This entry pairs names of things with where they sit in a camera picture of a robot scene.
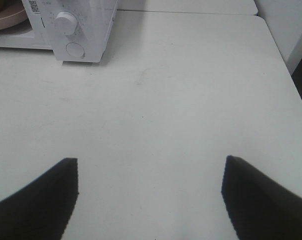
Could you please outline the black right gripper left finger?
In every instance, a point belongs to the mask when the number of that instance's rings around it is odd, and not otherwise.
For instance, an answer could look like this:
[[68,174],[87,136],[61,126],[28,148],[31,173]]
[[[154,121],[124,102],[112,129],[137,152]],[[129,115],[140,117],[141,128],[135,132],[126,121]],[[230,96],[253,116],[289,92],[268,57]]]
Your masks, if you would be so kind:
[[77,159],[64,158],[0,201],[0,240],[60,240],[78,194]]

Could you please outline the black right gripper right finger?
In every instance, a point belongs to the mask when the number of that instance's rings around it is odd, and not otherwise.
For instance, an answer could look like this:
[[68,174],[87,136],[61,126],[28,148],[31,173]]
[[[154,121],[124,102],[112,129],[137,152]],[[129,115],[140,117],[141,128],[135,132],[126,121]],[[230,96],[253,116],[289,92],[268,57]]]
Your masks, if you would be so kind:
[[226,158],[221,194],[241,240],[302,240],[302,198],[244,159]]

